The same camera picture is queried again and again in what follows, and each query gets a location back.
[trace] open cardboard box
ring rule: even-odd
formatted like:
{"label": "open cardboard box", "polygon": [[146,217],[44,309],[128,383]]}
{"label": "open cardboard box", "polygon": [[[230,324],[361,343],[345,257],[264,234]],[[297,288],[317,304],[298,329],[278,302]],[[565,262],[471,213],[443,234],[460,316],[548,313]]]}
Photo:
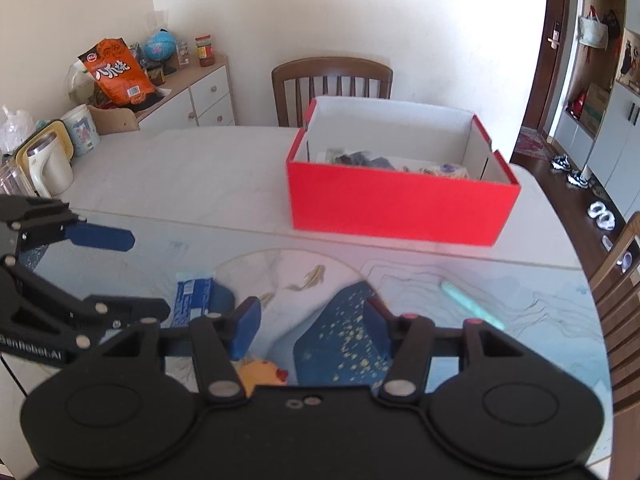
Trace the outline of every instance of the open cardboard box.
{"label": "open cardboard box", "polygon": [[[470,178],[314,162],[331,148],[461,164]],[[287,176],[296,229],[478,246],[495,243],[520,193],[473,113],[368,98],[312,100]]]}

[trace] teal stick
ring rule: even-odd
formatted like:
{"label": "teal stick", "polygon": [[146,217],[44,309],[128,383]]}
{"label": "teal stick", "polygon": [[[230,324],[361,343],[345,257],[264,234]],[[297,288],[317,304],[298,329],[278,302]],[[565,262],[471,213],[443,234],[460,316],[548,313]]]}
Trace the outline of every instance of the teal stick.
{"label": "teal stick", "polygon": [[476,300],[470,298],[462,290],[457,288],[451,282],[440,283],[441,290],[455,301],[459,306],[464,308],[467,312],[471,313],[474,317],[482,319],[489,324],[492,324],[499,330],[504,330],[504,323],[496,317],[489,314],[484,308],[482,308]]}

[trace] rug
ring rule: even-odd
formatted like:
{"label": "rug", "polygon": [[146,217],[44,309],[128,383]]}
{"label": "rug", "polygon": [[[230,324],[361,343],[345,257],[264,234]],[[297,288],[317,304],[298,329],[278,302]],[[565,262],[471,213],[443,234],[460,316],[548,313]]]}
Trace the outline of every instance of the rug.
{"label": "rug", "polygon": [[555,153],[545,138],[532,128],[521,127],[514,153],[532,156],[540,160],[551,160]]}

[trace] orange snack bag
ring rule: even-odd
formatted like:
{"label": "orange snack bag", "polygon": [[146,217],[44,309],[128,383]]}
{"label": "orange snack bag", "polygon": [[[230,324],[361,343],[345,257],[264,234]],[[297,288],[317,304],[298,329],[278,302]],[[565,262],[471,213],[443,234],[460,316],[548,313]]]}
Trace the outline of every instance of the orange snack bag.
{"label": "orange snack bag", "polygon": [[137,112],[162,99],[122,38],[102,40],[78,59],[119,107]]}

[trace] barcode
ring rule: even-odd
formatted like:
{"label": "barcode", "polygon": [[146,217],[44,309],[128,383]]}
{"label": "barcode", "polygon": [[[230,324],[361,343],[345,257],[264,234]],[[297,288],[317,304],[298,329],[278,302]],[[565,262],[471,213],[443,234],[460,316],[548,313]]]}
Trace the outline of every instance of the barcode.
{"label": "barcode", "polygon": [[184,296],[188,296],[190,294],[193,294],[193,286],[195,284],[194,280],[191,280],[190,282],[186,282],[184,284],[184,289],[182,290],[182,294]]}

